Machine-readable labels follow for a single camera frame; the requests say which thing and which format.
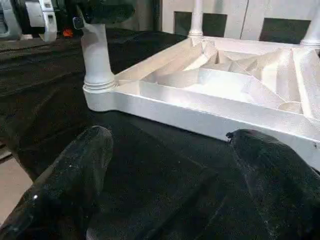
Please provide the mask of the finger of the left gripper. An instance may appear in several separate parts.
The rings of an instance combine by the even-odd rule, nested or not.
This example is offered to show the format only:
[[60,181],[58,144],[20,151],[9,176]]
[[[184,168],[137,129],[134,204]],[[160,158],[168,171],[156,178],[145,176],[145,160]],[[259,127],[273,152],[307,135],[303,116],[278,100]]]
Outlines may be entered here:
[[134,0],[78,0],[84,19],[89,24],[115,24],[135,13]]

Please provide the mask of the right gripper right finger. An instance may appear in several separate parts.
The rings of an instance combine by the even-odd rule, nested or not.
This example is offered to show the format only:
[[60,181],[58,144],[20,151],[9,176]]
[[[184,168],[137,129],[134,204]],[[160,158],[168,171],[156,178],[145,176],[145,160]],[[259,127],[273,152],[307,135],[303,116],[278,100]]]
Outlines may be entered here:
[[291,147],[257,130],[226,137],[272,240],[320,238],[320,173]]

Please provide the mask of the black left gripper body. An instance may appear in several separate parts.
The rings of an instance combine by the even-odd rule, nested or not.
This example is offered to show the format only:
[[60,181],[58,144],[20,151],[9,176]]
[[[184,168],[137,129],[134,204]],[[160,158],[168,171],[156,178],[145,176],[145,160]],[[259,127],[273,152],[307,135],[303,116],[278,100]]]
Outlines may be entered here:
[[64,38],[79,38],[83,35],[86,3],[86,0],[56,1],[57,29]]

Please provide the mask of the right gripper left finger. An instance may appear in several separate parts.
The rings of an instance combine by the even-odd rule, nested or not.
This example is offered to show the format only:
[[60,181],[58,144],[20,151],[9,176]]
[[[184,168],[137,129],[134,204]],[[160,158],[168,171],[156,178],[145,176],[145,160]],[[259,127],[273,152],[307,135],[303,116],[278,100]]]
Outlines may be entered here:
[[113,155],[112,133],[92,126],[33,182],[0,227],[2,240],[84,240]]

